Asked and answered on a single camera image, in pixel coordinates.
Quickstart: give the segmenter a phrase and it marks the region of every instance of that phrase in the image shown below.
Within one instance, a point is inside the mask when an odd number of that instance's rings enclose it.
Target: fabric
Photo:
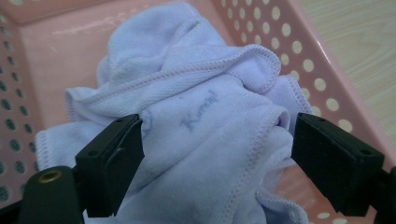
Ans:
[[[312,113],[270,50],[229,47],[195,8],[150,8],[111,36],[98,89],[66,90],[70,123],[37,134],[40,169],[139,114],[145,159],[116,217],[87,223],[307,223],[274,194],[298,112]]]

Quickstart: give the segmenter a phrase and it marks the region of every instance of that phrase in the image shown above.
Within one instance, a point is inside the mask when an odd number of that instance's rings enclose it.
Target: white cloth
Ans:
[[[189,4],[148,9],[111,36],[99,88],[66,91],[71,122],[37,134],[39,167],[74,166],[112,120],[138,113],[146,157],[118,215],[87,223],[307,223],[274,194],[293,164],[290,123],[312,112],[279,70],[264,47],[228,47]]]

